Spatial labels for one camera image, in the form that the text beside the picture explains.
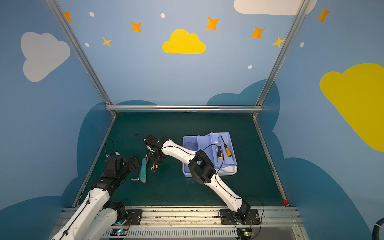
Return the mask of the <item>white blue tool box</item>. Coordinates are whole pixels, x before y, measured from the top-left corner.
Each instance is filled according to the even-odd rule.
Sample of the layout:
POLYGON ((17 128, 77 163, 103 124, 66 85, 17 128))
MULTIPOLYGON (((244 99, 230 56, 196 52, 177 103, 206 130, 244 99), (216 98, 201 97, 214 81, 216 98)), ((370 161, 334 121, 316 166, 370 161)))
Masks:
POLYGON ((196 152, 203 150, 214 164, 215 170, 219 171, 220 176, 232 176, 238 172, 237 160, 233 150, 231 136, 228 132, 210 133, 204 136, 184 136, 183 147, 196 152), (231 158, 226 154, 221 136, 232 152, 231 158), (218 159, 218 146, 222 147, 222 159, 218 159))

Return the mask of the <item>orange handled screwdriver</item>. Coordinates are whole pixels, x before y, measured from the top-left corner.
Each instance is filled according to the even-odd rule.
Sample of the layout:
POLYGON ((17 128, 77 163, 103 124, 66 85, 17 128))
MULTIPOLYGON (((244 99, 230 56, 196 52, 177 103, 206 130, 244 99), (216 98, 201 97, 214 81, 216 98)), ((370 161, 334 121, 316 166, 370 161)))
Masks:
POLYGON ((221 136, 221 139, 223 141, 223 144, 224 144, 224 147, 225 147, 225 151, 226 151, 226 154, 229 158, 232 157, 232 152, 231 150, 229 149, 228 145, 226 144, 226 142, 224 141, 223 137, 221 136))

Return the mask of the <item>yellow black small screwdriver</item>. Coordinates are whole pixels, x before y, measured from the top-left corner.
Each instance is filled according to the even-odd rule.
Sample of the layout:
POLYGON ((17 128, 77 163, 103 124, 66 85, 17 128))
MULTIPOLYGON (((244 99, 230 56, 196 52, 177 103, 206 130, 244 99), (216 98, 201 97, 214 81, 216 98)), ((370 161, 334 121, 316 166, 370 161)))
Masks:
POLYGON ((221 146, 218 146, 218 159, 222 159, 222 158, 223 158, 222 147, 221 147, 221 146))

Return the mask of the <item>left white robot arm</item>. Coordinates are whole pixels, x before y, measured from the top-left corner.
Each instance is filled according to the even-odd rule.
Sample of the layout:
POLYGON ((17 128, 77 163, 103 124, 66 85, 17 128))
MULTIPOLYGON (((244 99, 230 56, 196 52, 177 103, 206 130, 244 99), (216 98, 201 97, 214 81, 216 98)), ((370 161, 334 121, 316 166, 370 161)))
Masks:
POLYGON ((124 203, 110 198, 121 182, 140 166, 135 157, 107 158, 102 175, 91 185, 83 203, 52 239, 99 240, 113 224, 124 224, 127 220, 124 203))

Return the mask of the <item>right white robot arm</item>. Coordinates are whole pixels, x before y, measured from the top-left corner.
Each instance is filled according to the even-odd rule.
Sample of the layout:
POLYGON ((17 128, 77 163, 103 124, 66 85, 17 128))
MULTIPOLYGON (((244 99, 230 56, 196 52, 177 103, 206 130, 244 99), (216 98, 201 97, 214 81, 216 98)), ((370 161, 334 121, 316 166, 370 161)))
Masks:
POLYGON ((144 138, 149 153, 149 159, 153 163, 152 170, 157 170, 157 165, 167 156, 171 156, 184 164, 192 174, 193 179, 201 185, 211 188, 227 205, 234 222, 245 224, 249 212, 250 204, 228 187, 215 170, 214 164, 203 151, 188 150, 177 145, 170 139, 158 139, 152 135, 144 138))

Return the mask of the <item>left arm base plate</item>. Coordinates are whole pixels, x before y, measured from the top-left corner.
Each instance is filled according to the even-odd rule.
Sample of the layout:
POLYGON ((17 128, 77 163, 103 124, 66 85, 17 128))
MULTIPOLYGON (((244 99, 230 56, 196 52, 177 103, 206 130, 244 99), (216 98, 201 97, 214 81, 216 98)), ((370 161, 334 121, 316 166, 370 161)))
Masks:
POLYGON ((142 220, 143 210, 126 209, 126 218, 115 223, 116 226, 139 226, 142 220))

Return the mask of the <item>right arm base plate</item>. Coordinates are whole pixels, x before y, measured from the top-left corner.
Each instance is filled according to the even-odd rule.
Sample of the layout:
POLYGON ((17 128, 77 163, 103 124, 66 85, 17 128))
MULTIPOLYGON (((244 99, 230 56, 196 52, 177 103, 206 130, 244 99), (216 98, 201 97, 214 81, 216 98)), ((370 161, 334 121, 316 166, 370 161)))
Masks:
POLYGON ((245 216, 230 211, 229 209, 221 209, 218 212, 218 217, 222 225, 260 225, 261 215, 257 209, 250 209, 245 216))

